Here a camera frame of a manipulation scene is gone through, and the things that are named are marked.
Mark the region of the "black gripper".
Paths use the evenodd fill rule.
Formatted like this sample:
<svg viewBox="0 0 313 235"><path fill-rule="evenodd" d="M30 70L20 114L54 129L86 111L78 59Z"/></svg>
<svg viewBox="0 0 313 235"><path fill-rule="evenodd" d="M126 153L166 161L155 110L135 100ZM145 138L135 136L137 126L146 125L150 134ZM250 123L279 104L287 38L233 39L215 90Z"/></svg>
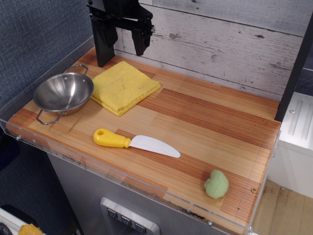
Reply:
<svg viewBox="0 0 313 235"><path fill-rule="evenodd" d="M115 27L132 31L137 56L150 46L153 14L137 0L89 0L94 38L102 46L112 47L117 39Z"/></svg>

